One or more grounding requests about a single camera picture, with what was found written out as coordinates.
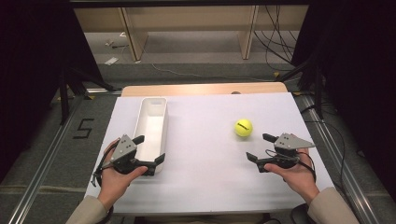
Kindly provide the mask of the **white plastic bin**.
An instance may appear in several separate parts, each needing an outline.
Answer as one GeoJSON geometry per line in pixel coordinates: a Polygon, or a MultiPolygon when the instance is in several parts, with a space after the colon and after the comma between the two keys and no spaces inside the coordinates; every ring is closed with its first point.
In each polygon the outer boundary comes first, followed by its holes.
{"type": "MultiPolygon", "coordinates": [[[[137,146],[135,157],[139,161],[154,161],[165,154],[168,113],[165,98],[145,98],[141,102],[134,136],[145,136],[145,141],[137,146]]],[[[163,168],[161,164],[156,171],[163,168]]]]}

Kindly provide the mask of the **black curtain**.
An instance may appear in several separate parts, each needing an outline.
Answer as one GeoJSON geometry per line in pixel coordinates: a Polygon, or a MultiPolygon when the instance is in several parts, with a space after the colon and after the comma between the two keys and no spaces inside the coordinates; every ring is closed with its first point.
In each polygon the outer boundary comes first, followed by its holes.
{"type": "Polygon", "coordinates": [[[385,189],[396,198],[396,0],[308,0],[292,63],[323,34],[325,89],[385,189]]]}
{"type": "Polygon", "coordinates": [[[0,0],[0,182],[60,83],[102,81],[70,0],[0,0]]]}

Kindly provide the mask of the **wooden shelf unit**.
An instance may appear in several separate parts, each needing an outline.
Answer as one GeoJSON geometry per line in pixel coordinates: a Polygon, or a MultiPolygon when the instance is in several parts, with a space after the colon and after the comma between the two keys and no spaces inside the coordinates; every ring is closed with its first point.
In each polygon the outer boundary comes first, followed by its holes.
{"type": "Polygon", "coordinates": [[[277,22],[281,31],[299,31],[308,7],[99,7],[77,8],[85,33],[124,32],[132,59],[139,61],[150,32],[236,31],[241,55],[249,58],[253,34],[277,22]]]}

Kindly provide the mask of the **aluminium floor rail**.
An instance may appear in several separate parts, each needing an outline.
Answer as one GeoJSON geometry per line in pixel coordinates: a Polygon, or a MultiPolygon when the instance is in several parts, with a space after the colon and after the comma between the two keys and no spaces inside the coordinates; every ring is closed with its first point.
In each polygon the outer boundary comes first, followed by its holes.
{"type": "Polygon", "coordinates": [[[49,113],[33,139],[0,184],[0,196],[13,198],[13,204],[7,206],[11,213],[6,215],[5,224],[22,224],[25,220],[83,99],[83,96],[76,96],[67,101],[70,108],[64,119],[61,117],[61,101],[50,104],[49,113]]]}
{"type": "Polygon", "coordinates": [[[319,154],[327,153],[332,161],[334,172],[331,176],[334,185],[342,192],[361,224],[379,224],[373,205],[351,169],[350,158],[347,155],[347,136],[335,124],[319,118],[312,108],[312,96],[303,95],[295,100],[308,131],[318,143],[319,154]]]}

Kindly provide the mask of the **black metal stand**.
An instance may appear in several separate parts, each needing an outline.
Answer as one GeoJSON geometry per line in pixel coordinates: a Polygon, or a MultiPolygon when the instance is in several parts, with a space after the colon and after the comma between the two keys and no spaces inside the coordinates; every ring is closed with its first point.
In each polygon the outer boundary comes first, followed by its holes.
{"type": "Polygon", "coordinates": [[[301,91],[308,91],[311,88],[314,89],[315,101],[312,108],[315,109],[320,119],[323,119],[322,115],[322,74],[318,63],[313,59],[308,59],[300,65],[296,66],[288,73],[278,76],[277,82],[284,82],[290,78],[301,74],[300,80],[298,81],[298,88],[301,91]]]}
{"type": "Polygon", "coordinates": [[[120,90],[120,88],[116,88],[104,82],[101,77],[92,76],[75,67],[65,67],[59,75],[59,93],[62,106],[62,125],[65,124],[70,114],[67,89],[70,88],[76,96],[84,95],[87,92],[87,88],[83,85],[84,81],[89,81],[93,84],[96,84],[97,86],[102,87],[106,91],[120,90]]]}

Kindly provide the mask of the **yellow tennis ball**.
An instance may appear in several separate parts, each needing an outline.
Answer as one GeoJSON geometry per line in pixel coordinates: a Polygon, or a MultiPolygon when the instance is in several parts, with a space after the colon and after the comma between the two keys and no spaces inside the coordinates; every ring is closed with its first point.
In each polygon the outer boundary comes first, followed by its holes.
{"type": "Polygon", "coordinates": [[[234,125],[234,131],[238,136],[248,137],[253,131],[253,125],[249,119],[239,119],[234,125]]]}

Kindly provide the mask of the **person's right hand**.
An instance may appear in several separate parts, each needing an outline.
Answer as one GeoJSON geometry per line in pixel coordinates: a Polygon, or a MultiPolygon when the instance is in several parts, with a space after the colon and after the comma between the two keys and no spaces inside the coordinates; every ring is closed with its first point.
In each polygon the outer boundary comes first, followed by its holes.
{"type": "Polygon", "coordinates": [[[296,164],[289,169],[283,169],[276,164],[267,163],[264,169],[274,174],[280,175],[288,184],[288,186],[298,193],[306,202],[307,205],[315,199],[319,194],[315,178],[309,170],[311,160],[309,157],[309,150],[307,148],[298,149],[300,162],[303,164],[296,164]]]}

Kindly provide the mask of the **wooden table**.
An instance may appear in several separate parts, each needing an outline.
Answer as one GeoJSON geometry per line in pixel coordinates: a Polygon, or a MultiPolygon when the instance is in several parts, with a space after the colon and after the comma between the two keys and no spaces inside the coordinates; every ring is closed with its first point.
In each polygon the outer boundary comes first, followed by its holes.
{"type": "Polygon", "coordinates": [[[177,96],[177,95],[212,95],[239,93],[271,93],[287,92],[281,82],[247,82],[247,83],[211,83],[211,84],[177,84],[177,85],[149,85],[127,86],[122,97],[143,96],[177,96]]]}

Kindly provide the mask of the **black chair part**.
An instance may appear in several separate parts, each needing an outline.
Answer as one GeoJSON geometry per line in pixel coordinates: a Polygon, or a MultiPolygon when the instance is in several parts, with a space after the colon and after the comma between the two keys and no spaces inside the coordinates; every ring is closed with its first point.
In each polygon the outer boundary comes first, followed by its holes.
{"type": "Polygon", "coordinates": [[[308,205],[306,203],[294,207],[290,212],[290,219],[293,224],[316,224],[307,214],[308,205]]]}

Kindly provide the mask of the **person's left hand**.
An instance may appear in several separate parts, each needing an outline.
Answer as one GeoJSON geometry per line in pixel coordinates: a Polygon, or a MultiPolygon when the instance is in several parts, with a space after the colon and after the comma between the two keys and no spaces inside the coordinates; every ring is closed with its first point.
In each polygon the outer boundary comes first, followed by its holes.
{"type": "Polygon", "coordinates": [[[129,185],[148,170],[146,166],[134,169],[128,175],[118,173],[113,167],[102,172],[102,186],[97,199],[109,211],[114,203],[125,193],[129,185]]]}

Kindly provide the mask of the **short aluminium rail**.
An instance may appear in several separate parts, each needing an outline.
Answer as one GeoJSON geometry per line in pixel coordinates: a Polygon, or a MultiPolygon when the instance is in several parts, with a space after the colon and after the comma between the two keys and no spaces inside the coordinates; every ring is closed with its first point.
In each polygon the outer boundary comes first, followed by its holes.
{"type": "Polygon", "coordinates": [[[121,95],[122,89],[120,90],[107,90],[103,88],[88,88],[87,94],[116,94],[121,95]]]}

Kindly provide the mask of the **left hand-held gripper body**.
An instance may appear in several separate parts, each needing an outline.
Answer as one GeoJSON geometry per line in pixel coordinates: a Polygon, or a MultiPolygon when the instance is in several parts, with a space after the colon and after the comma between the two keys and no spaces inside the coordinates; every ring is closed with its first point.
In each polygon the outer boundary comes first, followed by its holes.
{"type": "Polygon", "coordinates": [[[117,172],[127,175],[137,167],[137,146],[127,134],[121,137],[110,159],[110,164],[117,172]]]}

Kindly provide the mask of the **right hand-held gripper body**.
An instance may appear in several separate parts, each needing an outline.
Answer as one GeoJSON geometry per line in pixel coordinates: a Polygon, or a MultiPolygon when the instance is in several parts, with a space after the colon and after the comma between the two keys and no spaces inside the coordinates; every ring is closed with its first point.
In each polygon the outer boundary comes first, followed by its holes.
{"type": "Polygon", "coordinates": [[[267,159],[267,163],[276,164],[284,169],[289,169],[299,162],[299,148],[315,147],[314,143],[290,133],[282,133],[273,144],[276,154],[267,159]]]}

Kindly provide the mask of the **white board table cover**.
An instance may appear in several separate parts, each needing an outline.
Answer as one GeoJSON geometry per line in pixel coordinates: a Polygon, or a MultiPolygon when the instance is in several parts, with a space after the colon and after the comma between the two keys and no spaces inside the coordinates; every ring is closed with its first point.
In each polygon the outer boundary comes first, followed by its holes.
{"type": "Polygon", "coordinates": [[[170,96],[167,111],[162,170],[137,178],[115,204],[115,213],[265,213],[303,203],[280,176],[260,173],[247,159],[247,152],[263,158],[272,148],[264,133],[311,138],[290,93],[170,96]],[[250,136],[235,133],[239,119],[251,121],[250,136]]]}

